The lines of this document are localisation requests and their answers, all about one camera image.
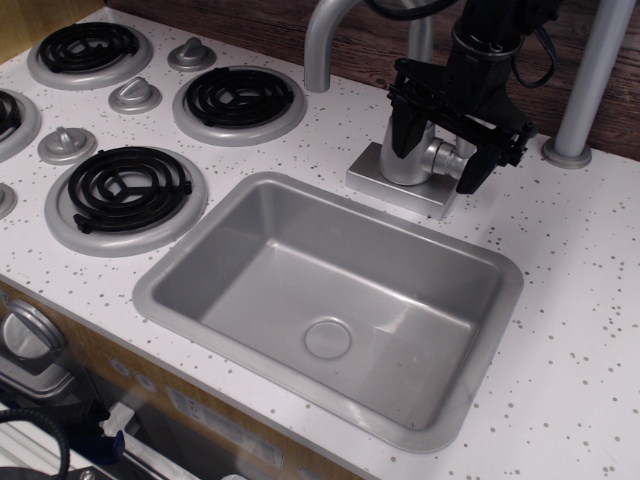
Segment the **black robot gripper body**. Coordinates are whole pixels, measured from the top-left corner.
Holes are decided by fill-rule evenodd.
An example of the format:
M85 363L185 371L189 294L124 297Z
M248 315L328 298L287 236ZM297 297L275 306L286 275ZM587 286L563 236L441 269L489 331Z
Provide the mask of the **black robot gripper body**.
M533 122L511 101L506 83L512 59L524 35L513 29L455 27L444 66L401 58L396 79L412 104L429 121L473 143L505 150L498 165L520 162L526 144L537 133Z

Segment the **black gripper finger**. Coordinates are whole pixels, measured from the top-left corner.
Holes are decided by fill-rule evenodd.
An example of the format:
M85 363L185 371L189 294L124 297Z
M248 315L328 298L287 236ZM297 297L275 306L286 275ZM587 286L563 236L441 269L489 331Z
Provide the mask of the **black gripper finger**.
M467 161L456 186L459 194L474 194L498 166L505 150L494 144L479 146Z
M399 158L406 158L421 142L429 119L405 99L393 100L392 107L392 149Z

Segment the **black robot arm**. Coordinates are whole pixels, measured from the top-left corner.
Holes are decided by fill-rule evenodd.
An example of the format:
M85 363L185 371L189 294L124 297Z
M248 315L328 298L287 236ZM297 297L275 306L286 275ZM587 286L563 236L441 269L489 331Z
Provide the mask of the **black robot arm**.
M445 65L401 58L390 87L392 114L380 156L389 181L413 186L432 175L473 194L498 166L519 164L537 127L508 97L516 57L534 34L549 57L543 26L556 1L469 1L452 28Z

